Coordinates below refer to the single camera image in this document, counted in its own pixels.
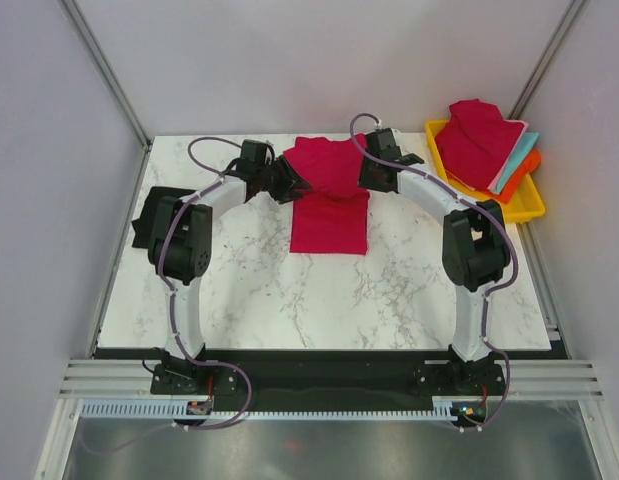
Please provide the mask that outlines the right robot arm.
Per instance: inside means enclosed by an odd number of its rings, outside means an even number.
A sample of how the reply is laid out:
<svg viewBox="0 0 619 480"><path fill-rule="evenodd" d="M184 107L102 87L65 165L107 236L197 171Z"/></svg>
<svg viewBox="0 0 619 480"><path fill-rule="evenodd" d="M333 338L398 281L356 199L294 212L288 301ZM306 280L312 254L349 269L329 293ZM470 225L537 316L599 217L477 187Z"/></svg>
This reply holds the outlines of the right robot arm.
<svg viewBox="0 0 619 480"><path fill-rule="evenodd" d="M477 361L492 348L488 335L488 303L508 265L518 266L506 234L500 205L478 202L445 183L415 154L404 154L389 128L354 140L363 154L358 185L368 190L399 194L442 227L442 265L456 286L456 320L451 350L460 359L447 368L447 381L456 392L472 392L483 381Z"/></svg>

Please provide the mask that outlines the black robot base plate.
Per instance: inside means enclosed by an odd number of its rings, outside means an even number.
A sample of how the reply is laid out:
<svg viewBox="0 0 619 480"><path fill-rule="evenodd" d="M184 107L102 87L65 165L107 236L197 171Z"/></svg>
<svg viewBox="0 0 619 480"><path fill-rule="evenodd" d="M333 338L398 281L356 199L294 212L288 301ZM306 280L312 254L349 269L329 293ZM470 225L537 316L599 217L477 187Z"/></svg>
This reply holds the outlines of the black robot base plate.
<svg viewBox="0 0 619 480"><path fill-rule="evenodd" d="M494 399L505 389L495 354L464 364L451 351L206 351L205 367L164 353L154 395L209 395L238 410L427 407L436 396Z"/></svg>

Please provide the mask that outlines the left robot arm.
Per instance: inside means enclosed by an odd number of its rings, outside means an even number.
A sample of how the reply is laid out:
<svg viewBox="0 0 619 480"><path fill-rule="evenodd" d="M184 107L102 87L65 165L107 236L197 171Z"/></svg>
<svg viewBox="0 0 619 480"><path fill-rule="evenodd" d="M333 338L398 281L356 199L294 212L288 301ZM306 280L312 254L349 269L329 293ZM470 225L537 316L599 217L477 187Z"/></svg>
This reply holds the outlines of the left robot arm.
<svg viewBox="0 0 619 480"><path fill-rule="evenodd" d="M200 285L211 257L213 222L257 194L265 192L280 204L303 197L310 183L267 142L244 140L239 154L223 169L198 165L215 175L206 187L191 193L165 195L155 202L147 256L165 285L168 334L164 350L182 359L174 382L197 393L208 382L210 362L200 322Z"/></svg>

